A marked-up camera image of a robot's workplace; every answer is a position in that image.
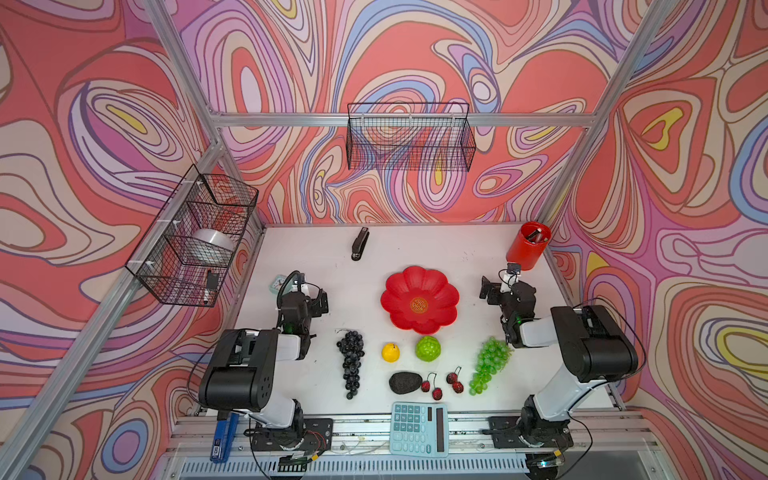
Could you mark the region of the green fake grape bunch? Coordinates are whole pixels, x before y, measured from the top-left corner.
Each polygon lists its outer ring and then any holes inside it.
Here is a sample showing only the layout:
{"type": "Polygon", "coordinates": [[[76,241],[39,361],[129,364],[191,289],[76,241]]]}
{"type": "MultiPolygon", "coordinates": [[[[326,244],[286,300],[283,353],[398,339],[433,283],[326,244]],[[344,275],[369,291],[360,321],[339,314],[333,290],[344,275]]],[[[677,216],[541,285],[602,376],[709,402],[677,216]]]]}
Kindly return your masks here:
{"type": "Polygon", "coordinates": [[[503,340],[489,338],[476,357],[474,373],[469,382],[471,395],[485,392],[494,376],[504,370],[512,354],[510,345],[503,340]]]}

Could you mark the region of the red flower-shaped fruit bowl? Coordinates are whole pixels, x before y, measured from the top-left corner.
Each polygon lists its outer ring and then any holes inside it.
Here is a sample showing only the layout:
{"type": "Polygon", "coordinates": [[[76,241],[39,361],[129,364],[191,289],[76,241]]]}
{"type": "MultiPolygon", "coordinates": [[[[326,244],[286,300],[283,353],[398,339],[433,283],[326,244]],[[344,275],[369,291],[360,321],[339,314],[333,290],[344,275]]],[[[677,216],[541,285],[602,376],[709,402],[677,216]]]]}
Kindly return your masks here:
{"type": "Polygon", "coordinates": [[[460,294],[439,270],[409,266],[392,274],[380,297],[392,324],[401,330],[433,335],[458,318],[460,294]]]}

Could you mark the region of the dark fake avocado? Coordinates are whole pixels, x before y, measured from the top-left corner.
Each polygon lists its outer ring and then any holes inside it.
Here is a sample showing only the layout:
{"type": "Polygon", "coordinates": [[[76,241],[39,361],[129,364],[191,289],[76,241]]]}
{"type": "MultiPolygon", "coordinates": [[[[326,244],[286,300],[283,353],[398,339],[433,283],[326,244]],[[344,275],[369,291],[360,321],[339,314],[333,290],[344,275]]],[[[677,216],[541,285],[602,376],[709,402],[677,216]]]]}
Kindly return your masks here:
{"type": "Polygon", "coordinates": [[[421,389],[423,377],[416,372],[400,371],[392,374],[388,384],[396,395],[406,395],[421,389]]]}

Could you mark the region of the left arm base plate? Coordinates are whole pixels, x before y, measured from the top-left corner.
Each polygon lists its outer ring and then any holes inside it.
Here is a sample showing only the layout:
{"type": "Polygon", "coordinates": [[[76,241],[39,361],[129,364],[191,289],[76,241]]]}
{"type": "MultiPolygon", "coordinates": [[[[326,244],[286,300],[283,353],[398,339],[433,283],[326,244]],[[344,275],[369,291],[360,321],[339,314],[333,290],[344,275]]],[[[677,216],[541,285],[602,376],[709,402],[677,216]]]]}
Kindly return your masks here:
{"type": "Polygon", "coordinates": [[[256,427],[250,443],[257,452],[315,453],[332,447],[334,421],[329,417],[295,421],[286,429],[256,427]]]}

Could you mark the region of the black fake grape bunch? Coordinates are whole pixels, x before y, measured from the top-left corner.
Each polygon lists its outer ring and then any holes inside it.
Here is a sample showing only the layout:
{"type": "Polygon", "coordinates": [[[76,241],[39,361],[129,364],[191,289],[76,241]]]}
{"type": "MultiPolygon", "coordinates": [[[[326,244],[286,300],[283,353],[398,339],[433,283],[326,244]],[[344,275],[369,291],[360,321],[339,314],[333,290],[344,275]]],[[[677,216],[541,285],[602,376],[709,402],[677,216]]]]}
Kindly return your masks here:
{"type": "Polygon", "coordinates": [[[336,342],[336,347],[342,355],[342,378],[347,400],[354,399],[360,390],[360,370],[365,356],[364,339],[357,330],[346,330],[336,342]]]}

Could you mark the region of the yellow fake lemon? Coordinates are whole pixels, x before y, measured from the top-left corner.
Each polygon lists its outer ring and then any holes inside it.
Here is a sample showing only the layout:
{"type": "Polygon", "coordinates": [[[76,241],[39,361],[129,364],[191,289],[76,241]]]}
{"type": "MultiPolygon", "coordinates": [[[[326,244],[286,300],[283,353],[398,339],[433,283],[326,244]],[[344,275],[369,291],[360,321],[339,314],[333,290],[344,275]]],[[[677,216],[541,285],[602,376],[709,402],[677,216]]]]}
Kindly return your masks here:
{"type": "Polygon", "coordinates": [[[388,363],[397,362],[400,356],[400,348],[396,343],[387,343],[381,350],[381,358],[388,363]]]}

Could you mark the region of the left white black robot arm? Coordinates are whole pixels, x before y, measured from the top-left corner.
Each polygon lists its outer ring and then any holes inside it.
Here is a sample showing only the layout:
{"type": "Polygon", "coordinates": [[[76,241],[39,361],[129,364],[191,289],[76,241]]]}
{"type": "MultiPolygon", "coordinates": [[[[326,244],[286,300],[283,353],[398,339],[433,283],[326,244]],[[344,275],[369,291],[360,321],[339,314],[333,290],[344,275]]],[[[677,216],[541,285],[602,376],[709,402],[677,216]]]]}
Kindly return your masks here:
{"type": "Polygon", "coordinates": [[[306,358],[315,335],[312,320],[329,312],[327,293],[292,271],[276,294],[276,326],[228,329],[213,349],[198,388],[198,403],[255,423],[252,440],[283,450],[305,448],[311,434],[298,400],[275,390],[276,364],[306,358]]]}

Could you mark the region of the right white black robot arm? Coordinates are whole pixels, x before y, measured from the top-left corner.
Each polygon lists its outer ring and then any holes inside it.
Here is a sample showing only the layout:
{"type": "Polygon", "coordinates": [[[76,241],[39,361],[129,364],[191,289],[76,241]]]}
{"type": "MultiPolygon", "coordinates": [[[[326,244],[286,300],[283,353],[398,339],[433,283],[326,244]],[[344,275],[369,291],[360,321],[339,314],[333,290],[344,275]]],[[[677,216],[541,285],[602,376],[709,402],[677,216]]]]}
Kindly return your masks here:
{"type": "Polygon", "coordinates": [[[535,315],[536,289],[521,281],[521,268],[508,264],[493,282],[481,278],[479,298],[500,308],[504,340],[495,356],[512,349],[559,348],[562,364],[539,392],[528,396],[517,417],[491,417],[484,435],[496,448],[556,448],[573,445],[572,410],[593,390],[634,375],[635,346],[602,305],[556,306],[535,315]]]}

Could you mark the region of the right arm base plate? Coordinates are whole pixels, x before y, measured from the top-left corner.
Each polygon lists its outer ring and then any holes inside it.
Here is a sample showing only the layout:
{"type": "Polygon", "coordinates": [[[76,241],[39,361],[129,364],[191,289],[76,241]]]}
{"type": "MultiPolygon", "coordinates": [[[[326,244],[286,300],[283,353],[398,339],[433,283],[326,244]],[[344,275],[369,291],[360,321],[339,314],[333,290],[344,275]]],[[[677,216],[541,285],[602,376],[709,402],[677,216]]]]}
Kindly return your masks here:
{"type": "Polygon", "coordinates": [[[496,449],[567,450],[574,445],[568,421],[492,416],[488,418],[488,427],[480,433],[490,436],[496,449]]]}

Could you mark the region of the bumpy green fake fruit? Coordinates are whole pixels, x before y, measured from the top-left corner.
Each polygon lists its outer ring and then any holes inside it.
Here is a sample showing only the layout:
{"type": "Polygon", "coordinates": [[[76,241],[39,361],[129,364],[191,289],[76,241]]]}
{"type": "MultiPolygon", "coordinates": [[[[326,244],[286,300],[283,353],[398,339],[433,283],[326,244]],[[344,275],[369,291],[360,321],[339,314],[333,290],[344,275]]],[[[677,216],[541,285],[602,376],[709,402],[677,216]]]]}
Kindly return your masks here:
{"type": "Polygon", "coordinates": [[[439,358],[442,348],[439,340],[433,336],[423,336],[416,344],[415,354],[423,362],[432,362],[439,358]]]}

